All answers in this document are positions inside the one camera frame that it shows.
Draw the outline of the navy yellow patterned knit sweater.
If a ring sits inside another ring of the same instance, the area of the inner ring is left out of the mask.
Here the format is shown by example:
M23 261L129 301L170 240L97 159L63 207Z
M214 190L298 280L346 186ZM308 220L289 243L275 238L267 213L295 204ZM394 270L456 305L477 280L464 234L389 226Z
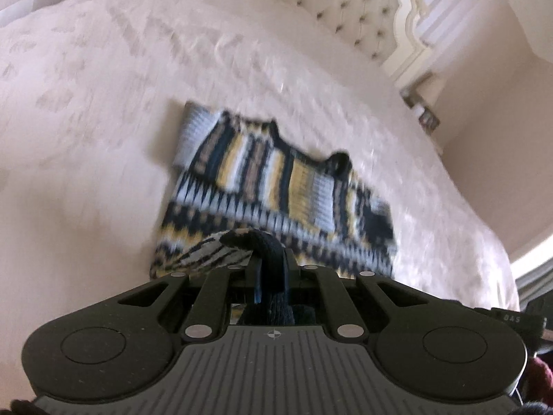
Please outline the navy yellow patterned knit sweater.
M329 267L344 278L393 273L389 206L358 178L345 152L318 160L283 140L275 121L189 102L174 167L179 176L151 278L202 277L258 259L245 324L313 319L310 307L289 300L292 262Z

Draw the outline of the white right nightstand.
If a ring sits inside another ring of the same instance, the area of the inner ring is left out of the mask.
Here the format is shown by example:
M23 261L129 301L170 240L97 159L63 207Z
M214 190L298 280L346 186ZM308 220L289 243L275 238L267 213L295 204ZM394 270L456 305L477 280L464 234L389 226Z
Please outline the white right nightstand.
M445 84L446 79L443 76L428 72L401 91L404 102L410 108L417 121L421 112L424 110L424 107L430 108L434 111L434 114L437 115L436 105ZM429 137L429 140L431 140L437 154L442 156L443 148L435 138L435 131L431 135L428 135L425 132L424 133Z

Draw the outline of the cream floral bedspread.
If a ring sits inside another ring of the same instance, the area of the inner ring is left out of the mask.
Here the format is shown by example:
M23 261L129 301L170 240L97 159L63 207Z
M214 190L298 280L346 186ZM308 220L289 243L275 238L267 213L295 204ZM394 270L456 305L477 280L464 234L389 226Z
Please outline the cream floral bedspread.
M388 77L277 0L66 0L1 30L1 401L27 336L141 285L174 188L184 105L345 150L391 208L400 282L519 307L509 259Z

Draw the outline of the cream tufted headboard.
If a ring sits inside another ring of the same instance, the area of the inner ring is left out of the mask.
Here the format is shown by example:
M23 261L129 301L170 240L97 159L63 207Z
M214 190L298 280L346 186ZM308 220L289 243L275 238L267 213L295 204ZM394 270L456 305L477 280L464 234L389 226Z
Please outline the cream tufted headboard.
M432 50L416 33L423 0L280 0L379 65L398 88L416 80Z

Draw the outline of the picture frame on right nightstand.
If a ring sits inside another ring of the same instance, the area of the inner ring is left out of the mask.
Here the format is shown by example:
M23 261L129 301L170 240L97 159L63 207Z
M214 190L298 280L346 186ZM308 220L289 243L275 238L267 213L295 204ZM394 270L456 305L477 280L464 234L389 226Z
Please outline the picture frame on right nightstand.
M424 132L428 135L431 135L441 124L440 118L428 107L424 107L424 110L418 117L418 121Z

